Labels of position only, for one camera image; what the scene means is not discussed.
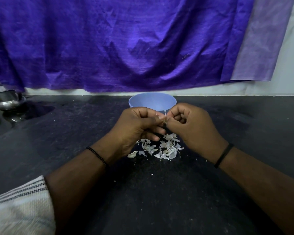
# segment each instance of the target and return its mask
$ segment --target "black bracelet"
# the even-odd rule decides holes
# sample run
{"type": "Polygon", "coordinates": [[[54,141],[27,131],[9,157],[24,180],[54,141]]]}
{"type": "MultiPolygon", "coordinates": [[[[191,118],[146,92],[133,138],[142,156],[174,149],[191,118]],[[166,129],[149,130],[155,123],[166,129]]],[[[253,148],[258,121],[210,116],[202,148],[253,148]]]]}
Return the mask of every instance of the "black bracelet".
{"type": "Polygon", "coordinates": [[[232,149],[234,145],[229,143],[229,145],[226,147],[226,149],[223,151],[223,154],[221,155],[221,157],[218,159],[218,161],[216,162],[216,164],[214,165],[215,168],[218,168],[218,166],[220,165],[220,163],[222,162],[222,160],[225,158],[225,156],[229,153],[229,151],[232,149]]]}
{"type": "Polygon", "coordinates": [[[105,164],[106,169],[109,169],[109,165],[108,163],[106,163],[105,159],[103,159],[94,149],[92,149],[91,147],[86,147],[89,151],[91,151],[93,154],[95,154],[97,156],[97,158],[99,158],[103,164],[105,164]]]}

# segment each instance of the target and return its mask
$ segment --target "hand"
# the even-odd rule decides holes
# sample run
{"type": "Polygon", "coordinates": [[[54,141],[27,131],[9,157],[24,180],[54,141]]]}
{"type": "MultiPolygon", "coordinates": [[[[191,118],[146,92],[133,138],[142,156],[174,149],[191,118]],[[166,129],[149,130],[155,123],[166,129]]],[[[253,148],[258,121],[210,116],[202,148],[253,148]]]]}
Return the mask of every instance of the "hand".
{"type": "Polygon", "coordinates": [[[110,138],[119,145],[119,156],[128,155],[137,140],[147,138],[159,141],[153,133],[166,134],[163,126],[165,115],[146,107],[134,107],[123,111],[115,126],[109,132],[110,138]]]}
{"type": "Polygon", "coordinates": [[[191,150],[212,163],[216,163],[228,145],[208,112],[199,107],[179,103],[169,110],[166,118],[169,130],[178,134],[191,150]]]}

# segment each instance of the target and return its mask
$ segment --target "right hand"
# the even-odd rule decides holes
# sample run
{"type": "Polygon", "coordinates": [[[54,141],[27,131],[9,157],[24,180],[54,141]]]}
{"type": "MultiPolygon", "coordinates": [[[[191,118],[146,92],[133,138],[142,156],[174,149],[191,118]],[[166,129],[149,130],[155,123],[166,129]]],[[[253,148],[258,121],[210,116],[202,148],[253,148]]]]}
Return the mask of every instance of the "right hand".
{"type": "Polygon", "coordinates": [[[167,128],[179,135],[193,151],[216,163],[228,142],[219,134],[207,111],[186,103],[172,107],[166,115],[167,128]]]}

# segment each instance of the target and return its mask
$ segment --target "plastic bowl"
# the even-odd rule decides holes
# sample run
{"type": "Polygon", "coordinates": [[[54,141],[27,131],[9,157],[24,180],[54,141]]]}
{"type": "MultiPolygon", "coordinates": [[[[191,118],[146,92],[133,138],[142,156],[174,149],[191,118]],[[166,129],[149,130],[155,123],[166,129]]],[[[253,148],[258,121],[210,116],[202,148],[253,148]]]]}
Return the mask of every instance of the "plastic bowl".
{"type": "Polygon", "coordinates": [[[173,96],[161,92],[140,93],[129,99],[129,107],[143,106],[163,114],[175,105],[176,99],[173,96]]]}

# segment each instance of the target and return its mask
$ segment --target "lavender cloth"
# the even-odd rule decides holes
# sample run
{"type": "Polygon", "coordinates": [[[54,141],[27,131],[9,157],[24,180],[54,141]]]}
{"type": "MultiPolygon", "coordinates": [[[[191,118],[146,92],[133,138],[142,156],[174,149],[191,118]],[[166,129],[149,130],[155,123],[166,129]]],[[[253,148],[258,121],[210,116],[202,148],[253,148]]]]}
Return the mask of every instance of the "lavender cloth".
{"type": "Polygon", "coordinates": [[[255,0],[231,80],[271,80],[293,4],[255,0]]]}
{"type": "Polygon", "coordinates": [[[0,0],[0,81],[150,91],[228,82],[254,0],[0,0]]]}

